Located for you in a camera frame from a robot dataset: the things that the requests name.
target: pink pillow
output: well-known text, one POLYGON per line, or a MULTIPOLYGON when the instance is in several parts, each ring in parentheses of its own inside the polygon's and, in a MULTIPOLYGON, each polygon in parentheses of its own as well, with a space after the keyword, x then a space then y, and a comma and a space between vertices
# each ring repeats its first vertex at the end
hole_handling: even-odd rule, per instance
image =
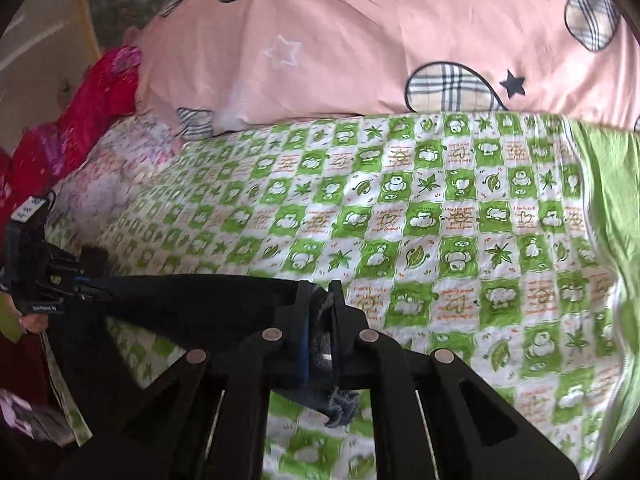
POLYGON ((408 110, 640 115, 611 0, 175 0, 136 44, 142 110, 193 138, 408 110))

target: black star print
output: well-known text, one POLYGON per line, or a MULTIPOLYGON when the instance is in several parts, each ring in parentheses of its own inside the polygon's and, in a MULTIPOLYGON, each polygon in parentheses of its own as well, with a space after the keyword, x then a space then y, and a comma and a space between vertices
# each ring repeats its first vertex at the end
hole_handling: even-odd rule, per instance
POLYGON ((506 81, 500 81, 500 85, 507 89, 509 99, 511 99, 514 94, 525 95, 524 88, 522 87, 524 79, 523 77, 514 77, 511 71, 507 70, 507 79, 506 81))

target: pink floral fabric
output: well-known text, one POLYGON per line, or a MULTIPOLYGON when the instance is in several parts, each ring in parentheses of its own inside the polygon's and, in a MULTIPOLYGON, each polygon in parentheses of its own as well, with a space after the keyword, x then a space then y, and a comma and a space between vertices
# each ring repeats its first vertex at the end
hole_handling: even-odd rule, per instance
POLYGON ((72 221, 82 243, 91 243, 135 199, 143 184, 168 167, 182 141, 155 116, 127 118, 100 139, 86 163, 54 189, 51 221, 72 221))

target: green and white checkered blanket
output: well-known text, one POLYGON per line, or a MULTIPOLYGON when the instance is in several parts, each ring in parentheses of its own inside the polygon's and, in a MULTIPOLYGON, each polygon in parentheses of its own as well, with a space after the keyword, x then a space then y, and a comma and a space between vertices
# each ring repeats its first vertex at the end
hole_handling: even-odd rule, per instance
MULTIPOLYGON (((585 474, 623 362, 619 280, 590 242, 584 187, 556 116, 321 120, 187 144, 98 243, 123 274, 341 280, 372 328, 414 351, 452 349, 585 474)), ((63 227, 50 230, 60 245, 63 227)), ((142 385, 182 354, 110 327, 142 385)), ((367 401, 348 429, 322 420, 274 397, 265 475, 373 478, 367 401)))

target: human hand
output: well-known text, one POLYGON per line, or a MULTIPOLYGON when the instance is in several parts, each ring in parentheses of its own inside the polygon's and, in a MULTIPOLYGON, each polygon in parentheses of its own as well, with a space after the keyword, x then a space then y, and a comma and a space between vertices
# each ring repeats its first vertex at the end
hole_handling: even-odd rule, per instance
POLYGON ((39 334, 40 332, 44 332, 49 327, 49 316, 46 314, 27 314, 26 316, 20 316, 20 312, 14 305, 14 300, 11 296, 7 295, 8 298, 6 300, 9 308, 13 311, 14 316, 18 317, 18 322, 20 322, 20 326, 32 332, 34 334, 39 334))

